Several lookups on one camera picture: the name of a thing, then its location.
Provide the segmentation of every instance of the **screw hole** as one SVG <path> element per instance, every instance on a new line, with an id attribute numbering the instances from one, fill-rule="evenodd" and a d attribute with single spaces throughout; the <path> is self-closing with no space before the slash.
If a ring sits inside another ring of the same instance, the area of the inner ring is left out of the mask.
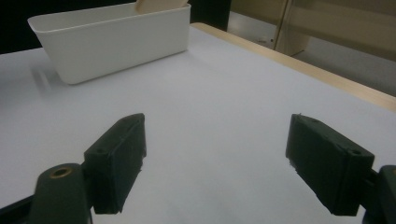
<path id="1" fill-rule="evenodd" d="M 49 177 L 52 179 L 57 179 L 57 178 L 62 178 L 64 176 L 70 175 L 71 173 L 72 173 L 72 168 L 61 167 L 61 168 L 57 169 L 56 171 L 52 172 Z"/>

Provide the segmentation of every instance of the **wooden panel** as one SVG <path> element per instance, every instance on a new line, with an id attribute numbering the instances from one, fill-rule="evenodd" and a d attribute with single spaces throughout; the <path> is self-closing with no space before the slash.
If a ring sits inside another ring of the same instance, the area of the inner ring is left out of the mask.
<path id="1" fill-rule="evenodd" d="M 231 11 L 278 25 L 287 0 L 233 0 Z"/>
<path id="2" fill-rule="evenodd" d="M 289 45 L 289 49 L 293 49 L 293 43 L 287 38 L 291 32 L 396 61 L 396 2 L 290 1 L 276 50 L 290 54 L 284 46 Z"/>

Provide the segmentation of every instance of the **white table surface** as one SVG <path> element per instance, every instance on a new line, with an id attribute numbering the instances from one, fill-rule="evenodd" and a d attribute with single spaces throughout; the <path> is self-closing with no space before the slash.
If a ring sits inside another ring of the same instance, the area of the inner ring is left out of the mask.
<path id="1" fill-rule="evenodd" d="M 293 113 L 396 163 L 396 114 L 191 28 L 189 50 L 68 86 L 43 49 L 0 55 L 0 207 L 46 169 L 83 162 L 118 119 L 146 115 L 148 156 L 104 223 L 361 223 L 335 217 L 285 158 Z"/>

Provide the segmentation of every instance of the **white plastic bin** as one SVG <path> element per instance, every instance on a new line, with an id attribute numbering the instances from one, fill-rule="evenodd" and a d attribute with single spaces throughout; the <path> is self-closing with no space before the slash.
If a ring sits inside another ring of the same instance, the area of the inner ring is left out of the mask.
<path id="1" fill-rule="evenodd" d="M 28 22 L 62 81 L 76 84 L 186 50 L 190 9 L 138 15 L 131 3 Z"/>

